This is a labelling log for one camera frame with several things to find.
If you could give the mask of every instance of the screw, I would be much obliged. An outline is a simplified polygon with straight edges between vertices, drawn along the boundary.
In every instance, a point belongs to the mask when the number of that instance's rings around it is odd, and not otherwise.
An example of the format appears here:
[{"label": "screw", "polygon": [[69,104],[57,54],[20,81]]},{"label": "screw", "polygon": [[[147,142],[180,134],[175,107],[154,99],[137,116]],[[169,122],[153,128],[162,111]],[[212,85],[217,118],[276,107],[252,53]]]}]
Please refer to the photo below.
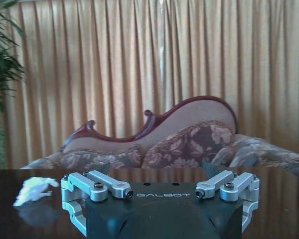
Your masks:
[{"label": "screw", "polygon": [[205,196],[205,191],[202,189],[197,189],[195,194],[197,198],[203,198]]},{"label": "screw", "polygon": [[94,187],[95,188],[103,188],[103,183],[100,183],[100,182],[97,182],[97,183],[94,183]]},{"label": "screw", "polygon": [[227,189],[233,189],[233,188],[234,188],[234,184],[233,184],[232,182],[225,183],[224,186],[225,186],[225,188],[227,188]]},{"label": "screw", "polygon": [[131,198],[134,192],[132,190],[126,190],[124,193],[124,198]]}]

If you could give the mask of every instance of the carved wooden trim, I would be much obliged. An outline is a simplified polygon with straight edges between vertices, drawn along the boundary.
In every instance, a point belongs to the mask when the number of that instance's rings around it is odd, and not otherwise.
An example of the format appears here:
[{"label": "carved wooden trim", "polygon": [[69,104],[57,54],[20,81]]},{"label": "carved wooden trim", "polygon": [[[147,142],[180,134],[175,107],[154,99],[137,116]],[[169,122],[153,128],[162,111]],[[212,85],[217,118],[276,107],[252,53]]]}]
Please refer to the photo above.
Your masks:
[{"label": "carved wooden trim", "polygon": [[66,145],[68,145],[72,140],[76,138],[82,138],[82,137],[91,137],[91,138],[97,138],[101,139],[104,141],[109,141],[109,142],[133,142],[135,140],[138,140],[140,138],[145,137],[148,135],[150,132],[152,132],[155,128],[157,128],[162,122],[164,122],[171,114],[173,114],[176,110],[179,108],[183,107],[184,105],[194,102],[194,101],[217,101],[219,103],[222,103],[232,114],[234,121],[235,121],[235,128],[236,131],[235,133],[238,133],[238,123],[237,119],[235,116],[234,111],[231,109],[231,107],[222,99],[214,96],[197,96],[197,97],[192,97],[189,98],[185,101],[182,101],[178,105],[174,106],[171,110],[168,112],[162,114],[162,115],[155,115],[153,112],[150,110],[144,111],[144,115],[147,116],[146,123],[144,124],[142,130],[138,132],[137,134],[127,137],[127,138],[113,138],[113,137],[107,137],[104,136],[97,131],[94,130],[93,126],[95,125],[94,120],[90,120],[84,125],[82,125],[80,128],[78,128],[76,131],[74,131],[66,140],[64,143],[64,146],[60,148],[60,152],[63,151]]}]

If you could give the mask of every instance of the floral upholstery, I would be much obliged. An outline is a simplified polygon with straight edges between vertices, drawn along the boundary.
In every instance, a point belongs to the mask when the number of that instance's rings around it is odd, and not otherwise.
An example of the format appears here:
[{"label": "floral upholstery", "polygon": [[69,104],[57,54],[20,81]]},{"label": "floral upholstery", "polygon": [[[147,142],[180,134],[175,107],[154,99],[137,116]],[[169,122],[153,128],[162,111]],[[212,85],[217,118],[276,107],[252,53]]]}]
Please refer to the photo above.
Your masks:
[{"label": "floral upholstery", "polygon": [[279,166],[288,168],[299,164],[299,154],[279,148],[260,138],[241,137],[214,157],[213,164],[229,167]]},{"label": "floral upholstery", "polygon": [[22,169],[77,169],[98,170],[100,164],[111,163],[111,168],[139,168],[144,154],[139,145],[118,152],[101,152],[85,149],[67,153],[55,153],[38,159]]},{"label": "floral upholstery", "polygon": [[218,121],[193,124],[152,147],[142,168],[194,168],[211,162],[221,148],[229,145],[233,133]]}]

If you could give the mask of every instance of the sofa backrest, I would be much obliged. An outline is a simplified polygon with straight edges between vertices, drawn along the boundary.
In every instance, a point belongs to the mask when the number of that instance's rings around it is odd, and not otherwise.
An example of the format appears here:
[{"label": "sofa backrest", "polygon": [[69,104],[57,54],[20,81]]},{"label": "sofa backrest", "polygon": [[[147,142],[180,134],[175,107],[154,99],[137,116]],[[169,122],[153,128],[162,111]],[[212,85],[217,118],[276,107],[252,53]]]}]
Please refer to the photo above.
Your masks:
[{"label": "sofa backrest", "polygon": [[146,110],[148,117],[143,129],[128,138],[111,138],[97,133],[93,129],[95,122],[87,122],[77,129],[60,148],[61,152],[69,152],[78,148],[114,152],[140,144],[145,151],[171,134],[194,123],[217,120],[230,126],[234,133],[238,132],[237,121],[233,110],[222,99],[211,96],[193,97],[179,103],[167,113],[156,116]]}]

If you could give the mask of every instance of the logo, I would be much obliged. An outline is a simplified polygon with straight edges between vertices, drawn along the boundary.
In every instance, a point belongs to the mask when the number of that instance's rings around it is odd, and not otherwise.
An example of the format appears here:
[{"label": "logo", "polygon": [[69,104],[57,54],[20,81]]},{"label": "logo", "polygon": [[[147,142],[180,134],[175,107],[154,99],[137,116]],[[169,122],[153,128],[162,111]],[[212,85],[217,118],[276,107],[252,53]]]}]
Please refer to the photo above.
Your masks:
[{"label": "logo", "polygon": [[137,193],[137,197],[147,198],[147,197],[157,197],[157,198],[172,198],[172,197],[188,197],[190,193],[163,193],[163,194],[153,194],[153,193]]}]

